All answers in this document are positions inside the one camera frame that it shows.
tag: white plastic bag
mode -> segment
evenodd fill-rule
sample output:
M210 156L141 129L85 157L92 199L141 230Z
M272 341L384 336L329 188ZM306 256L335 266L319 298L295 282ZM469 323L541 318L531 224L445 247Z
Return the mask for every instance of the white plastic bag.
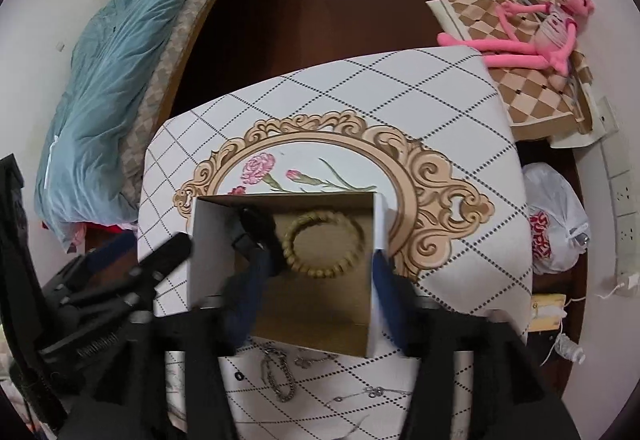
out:
M522 168L537 274L569 270L587 250L589 220L569 182L545 163Z

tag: dark brown floor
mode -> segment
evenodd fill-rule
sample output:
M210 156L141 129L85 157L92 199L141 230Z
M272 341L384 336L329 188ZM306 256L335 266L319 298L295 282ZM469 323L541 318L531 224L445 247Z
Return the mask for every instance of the dark brown floor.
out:
M355 55L436 45L427 0L217 0L172 116L266 78Z

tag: diamond pattern tablecloth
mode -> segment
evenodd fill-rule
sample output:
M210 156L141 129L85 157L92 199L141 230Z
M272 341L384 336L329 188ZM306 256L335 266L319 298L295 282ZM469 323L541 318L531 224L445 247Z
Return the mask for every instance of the diamond pattern tablecloth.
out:
M146 152L140 204L138 254L143 257L185 219L172 198L193 178L196 165L228 139L242 137L255 121L295 114L351 109L369 126L388 125L449 159L453 177L487 195L495 213L471 235L452 241L443 266L423 271L418 288L442 305L470 314L503 309L524 333L530 312L530 232L526 199L507 117L479 54L465 47L425 48L348 58L266 80L167 121ZM187 309L187 272L181 266L158 287L156 314ZM303 370L289 354L296 396L280 403L262 381L264 341L252 340L239 355L221 359L229 402L246 440L352 440L396 438L410 397L417 363L400 356L386 336L375 357L338 356ZM318 356L306 352L306 356ZM184 412L181 356L168 355L168 397ZM466 438L470 416L472 358L456 358L452 438ZM243 380L234 374L241 372ZM276 378L284 382L281 373ZM382 396L359 394L382 387Z

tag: tablecloth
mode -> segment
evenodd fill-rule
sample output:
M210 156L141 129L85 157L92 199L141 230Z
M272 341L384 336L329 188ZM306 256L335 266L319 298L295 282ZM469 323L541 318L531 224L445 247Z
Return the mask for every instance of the tablecloth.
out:
M270 181L243 176L256 157L271 165ZM186 229L194 196L273 192L274 185L299 192L291 171L323 182L305 185L311 190L376 184L398 211L390 248L418 293L470 314L505 310L524 335L531 289L525 192L508 119L478 52L456 46L347 58L271 78L167 121L146 151L139 257ZM183 265L159 285L156 314L185 311L186 289ZM287 353L296 379L296 396L286 403L262 380L264 343L252 338L237 356L221 359L243 438L398 436L417 361L403 358L387 335L372 358L338 356L308 369L294 359L324 357L270 344ZM167 357L168 398L178 417L181 359L180 352ZM466 438L472 371L470 354L458 353L452 438ZM369 396L367 388L383 391Z

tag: plush toy hand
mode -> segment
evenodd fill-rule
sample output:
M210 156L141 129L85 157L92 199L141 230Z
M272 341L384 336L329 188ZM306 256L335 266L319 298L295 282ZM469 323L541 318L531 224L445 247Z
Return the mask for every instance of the plush toy hand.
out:
M569 74L569 63L567 57L561 52L553 52L549 55L549 65L562 76Z
M500 3L500 6L508 15L516 15L519 10L519 5L517 5L513 1L505 1L504 3Z

